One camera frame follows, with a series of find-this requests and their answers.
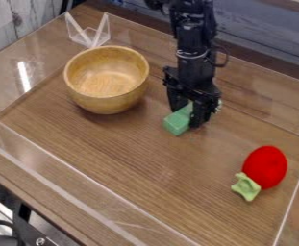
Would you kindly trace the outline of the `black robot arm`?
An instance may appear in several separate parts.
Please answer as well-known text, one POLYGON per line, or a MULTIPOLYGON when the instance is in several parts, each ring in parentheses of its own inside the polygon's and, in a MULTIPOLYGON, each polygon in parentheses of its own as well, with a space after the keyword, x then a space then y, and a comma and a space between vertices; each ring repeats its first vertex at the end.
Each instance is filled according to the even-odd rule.
POLYGON ((217 74, 217 19, 214 0, 144 0, 148 8, 168 16, 176 40, 178 66, 164 66, 163 84, 171 111, 192 102, 190 127, 199 128, 217 112, 221 91, 214 79, 217 74))

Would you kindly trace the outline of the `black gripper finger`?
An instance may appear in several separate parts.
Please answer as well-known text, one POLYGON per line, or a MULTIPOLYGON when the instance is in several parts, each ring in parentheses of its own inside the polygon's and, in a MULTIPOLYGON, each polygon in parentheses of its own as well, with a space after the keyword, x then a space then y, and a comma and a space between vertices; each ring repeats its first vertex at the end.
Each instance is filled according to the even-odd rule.
POLYGON ((178 111, 188 104, 188 89, 183 86, 167 85, 167 96, 171 111, 178 111))
POLYGON ((192 112, 190 114, 190 127, 199 128, 217 113, 219 107, 218 97, 196 97, 192 101, 192 112))

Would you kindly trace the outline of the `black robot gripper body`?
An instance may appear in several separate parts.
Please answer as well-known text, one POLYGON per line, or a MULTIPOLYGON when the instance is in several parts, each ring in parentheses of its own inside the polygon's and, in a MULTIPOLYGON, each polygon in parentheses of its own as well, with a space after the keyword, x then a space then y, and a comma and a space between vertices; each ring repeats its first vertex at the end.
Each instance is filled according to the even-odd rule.
POLYGON ((217 52, 176 52, 178 66, 163 68, 163 85, 183 86, 188 89, 188 101, 196 97, 221 97, 214 79, 217 75, 217 52))

